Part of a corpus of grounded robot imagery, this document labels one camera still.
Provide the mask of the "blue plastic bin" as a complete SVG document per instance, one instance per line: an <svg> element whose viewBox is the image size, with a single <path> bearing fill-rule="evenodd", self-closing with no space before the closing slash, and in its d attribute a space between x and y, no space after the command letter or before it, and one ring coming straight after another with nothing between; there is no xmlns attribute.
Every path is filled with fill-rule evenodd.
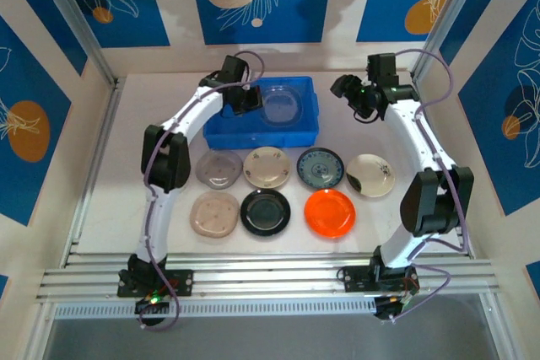
<svg viewBox="0 0 540 360"><path fill-rule="evenodd" d="M310 147L319 134L319 104L313 80L309 76L262 78L265 87L286 85L300 93L303 113L293 126L269 126L262 120L262 108L235 115L229 106L203 127L203 136L211 149L249 149L265 146L276 148Z"/></svg>

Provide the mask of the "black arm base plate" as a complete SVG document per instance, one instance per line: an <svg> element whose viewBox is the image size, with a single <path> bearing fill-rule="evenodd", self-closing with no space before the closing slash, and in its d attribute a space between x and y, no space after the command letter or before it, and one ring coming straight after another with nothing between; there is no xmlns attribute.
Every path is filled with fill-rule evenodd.
<svg viewBox="0 0 540 360"><path fill-rule="evenodd" d="M345 266L337 272L347 293L416 293L419 281L413 266Z"/></svg>
<svg viewBox="0 0 540 360"><path fill-rule="evenodd" d="M180 297L192 294L192 270L165 270L165 278ZM155 272L141 275L134 271L121 270L116 295L121 298L149 298L155 295L170 296L170 290Z"/></svg>

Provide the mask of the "aluminium mounting rail beam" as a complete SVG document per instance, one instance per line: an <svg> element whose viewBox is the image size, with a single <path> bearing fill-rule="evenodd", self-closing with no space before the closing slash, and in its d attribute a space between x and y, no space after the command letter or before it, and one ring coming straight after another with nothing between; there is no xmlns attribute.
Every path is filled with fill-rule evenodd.
<svg viewBox="0 0 540 360"><path fill-rule="evenodd" d="M194 272L194 299L342 297L337 272L344 266L363 266L361 254L287 255L171 255L171 270ZM463 255L427 254L418 258L421 294L442 286L443 293L498 293L500 284L490 261ZM36 299L65 303L115 300L118 272L126 267L124 255L71 254L63 268L48 269ZM451 281L443 286L444 274Z"/></svg>

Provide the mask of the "aluminium side rail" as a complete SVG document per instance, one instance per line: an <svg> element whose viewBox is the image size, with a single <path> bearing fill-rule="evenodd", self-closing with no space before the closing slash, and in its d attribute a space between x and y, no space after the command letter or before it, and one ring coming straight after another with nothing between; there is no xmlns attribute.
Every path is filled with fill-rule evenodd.
<svg viewBox="0 0 540 360"><path fill-rule="evenodd" d="M71 249L75 244L78 243L82 234L89 210L89 204L91 203L97 177L100 172L100 166L105 153L105 148L111 134L111 128L116 117L116 112L122 96L122 91L125 87L125 82L126 78L118 78L116 80L115 87L111 91L107 100L105 113L100 122L100 130L89 163L89 171L84 182L84 188L75 207L71 226L67 234L66 243L64 244L62 256L59 261L60 268L64 268L67 265L69 256L71 255Z"/></svg>

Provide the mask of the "white plate black brush mark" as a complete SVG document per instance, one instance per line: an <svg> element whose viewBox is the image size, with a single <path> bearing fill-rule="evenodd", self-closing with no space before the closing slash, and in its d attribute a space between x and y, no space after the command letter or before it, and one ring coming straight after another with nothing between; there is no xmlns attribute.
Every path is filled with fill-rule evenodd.
<svg viewBox="0 0 540 360"><path fill-rule="evenodd" d="M374 154L360 154L346 167L348 183L361 196L378 198L387 195L396 183L392 166Z"/></svg>

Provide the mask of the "aluminium frame post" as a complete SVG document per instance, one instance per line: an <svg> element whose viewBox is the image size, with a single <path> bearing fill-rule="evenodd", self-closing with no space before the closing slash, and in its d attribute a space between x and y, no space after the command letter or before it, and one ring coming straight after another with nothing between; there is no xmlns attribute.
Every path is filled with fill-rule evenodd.
<svg viewBox="0 0 540 360"><path fill-rule="evenodd" d="M117 77L112 72L92 29L75 0L52 0L64 21L73 32L87 57L92 61L100 76L112 88L117 85Z"/></svg>
<svg viewBox="0 0 540 360"><path fill-rule="evenodd" d="M433 58L428 55L428 52L436 55L439 54L439 49L443 40L446 38L466 1L467 0L446 0L439 17L435 21L433 29L424 43L423 52L419 54L418 59L413 65L412 79L414 83L418 83L429 70L429 65L433 61Z"/></svg>

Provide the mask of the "grey translucent square plate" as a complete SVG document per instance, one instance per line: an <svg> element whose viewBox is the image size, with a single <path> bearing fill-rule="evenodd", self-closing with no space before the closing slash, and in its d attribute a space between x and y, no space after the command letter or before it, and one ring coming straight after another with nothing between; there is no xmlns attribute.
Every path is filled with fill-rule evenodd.
<svg viewBox="0 0 540 360"><path fill-rule="evenodd" d="M242 174L243 161L228 150L208 150L198 161L195 174L199 181L213 190L231 187Z"/></svg>

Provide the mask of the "cream floral round plate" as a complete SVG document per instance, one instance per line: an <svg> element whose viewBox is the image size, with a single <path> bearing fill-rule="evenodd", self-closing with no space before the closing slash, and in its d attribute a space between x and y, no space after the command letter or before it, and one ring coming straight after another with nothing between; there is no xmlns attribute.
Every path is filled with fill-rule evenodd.
<svg viewBox="0 0 540 360"><path fill-rule="evenodd" d="M246 179L257 188L275 189L283 185L291 173L291 161L285 151L260 147L248 153L243 163Z"/></svg>

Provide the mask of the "grey metal panel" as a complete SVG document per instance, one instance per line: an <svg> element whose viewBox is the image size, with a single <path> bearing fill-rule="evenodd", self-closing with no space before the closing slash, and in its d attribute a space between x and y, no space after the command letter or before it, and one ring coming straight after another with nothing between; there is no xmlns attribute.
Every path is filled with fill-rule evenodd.
<svg viewBox="0 0 540 360"><path fill-rule="evenodd" d="M362 315L194 318L148 332L131 320L59 320L43 360L499 360L485 327Z"/></svg>

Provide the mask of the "aluminium frame leg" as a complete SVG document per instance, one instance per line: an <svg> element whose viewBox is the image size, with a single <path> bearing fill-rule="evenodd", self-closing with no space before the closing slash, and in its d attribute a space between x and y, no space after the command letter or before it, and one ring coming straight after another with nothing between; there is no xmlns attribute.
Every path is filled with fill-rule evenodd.
<svg viewBox="0 0 540 360"><path fill-rule="evenodd" d="M497 355L499 356L499 360L508 360L508 355L511 355L512 352L508 346L505 325L503 323L503 319L501 318L495 295L492 293L480 293L479 297L489 326L490 335L492 336Z"/></svg>
<svg viewBox="0 0 540 360"><path fill-rule="evenodd" d="M56 311L57 305L54 303L38 303L32 306L18 360L43 359Z"/></svg>

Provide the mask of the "orange round plate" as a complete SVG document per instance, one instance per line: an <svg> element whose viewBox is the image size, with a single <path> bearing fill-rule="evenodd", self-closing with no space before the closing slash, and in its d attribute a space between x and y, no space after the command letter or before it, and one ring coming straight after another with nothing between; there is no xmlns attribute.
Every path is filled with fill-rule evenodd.
<svg viewBox="0 0 540 360"><path fill-rule="evenodd" d="M344 237L356 224L354 204L334 189L314 192L305 202L304 216L311 231L328 239Z"/></svg>

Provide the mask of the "blue patterned round plate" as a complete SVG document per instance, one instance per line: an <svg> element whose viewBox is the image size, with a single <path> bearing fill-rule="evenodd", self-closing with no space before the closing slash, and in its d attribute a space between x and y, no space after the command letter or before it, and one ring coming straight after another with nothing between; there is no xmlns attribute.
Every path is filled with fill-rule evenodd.
<svg viewBox="0 0 540 360"><path fill-rule="evenodd" d="M296 170L300 179L316 190L335 187L345 172L341 158L327 148L309 148L304 151L296 162Z"/></svg>

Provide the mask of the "black round plate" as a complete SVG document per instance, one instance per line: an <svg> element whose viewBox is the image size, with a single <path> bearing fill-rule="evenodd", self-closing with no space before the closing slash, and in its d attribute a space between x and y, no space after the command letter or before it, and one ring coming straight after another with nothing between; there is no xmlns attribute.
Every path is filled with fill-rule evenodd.
<svg viewBox="0 0 540 360"><path fill-rule="evenodd" d="M245 229L259 237L272 237L289 224L291 208L287 198L271 189L257 189L240 205L240 220Z"/></svg>

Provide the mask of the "pink translucent square plate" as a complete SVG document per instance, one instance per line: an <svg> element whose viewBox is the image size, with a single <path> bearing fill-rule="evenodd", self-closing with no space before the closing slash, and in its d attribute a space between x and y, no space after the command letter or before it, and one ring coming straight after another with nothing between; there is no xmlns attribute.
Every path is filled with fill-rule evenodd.
<svg viewBox="0 0 540 360"><path fill-rule="evenodd" d="M221 239L235 230L239 216L240 204L234 196L209 191L194 201L189 221L196 234Z"/></svg>

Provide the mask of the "clear glass square plate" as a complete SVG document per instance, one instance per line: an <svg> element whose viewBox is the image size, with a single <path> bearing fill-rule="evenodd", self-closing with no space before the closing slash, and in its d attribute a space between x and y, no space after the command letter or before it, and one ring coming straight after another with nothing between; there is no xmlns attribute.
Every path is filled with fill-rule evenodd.
<svg viewBox="0 0 540 360"><path fill-rule="evenodd" d="M269 126L293 126L300 121L303 106L300 93L286 85L262 89L262 120Z"/></svg>

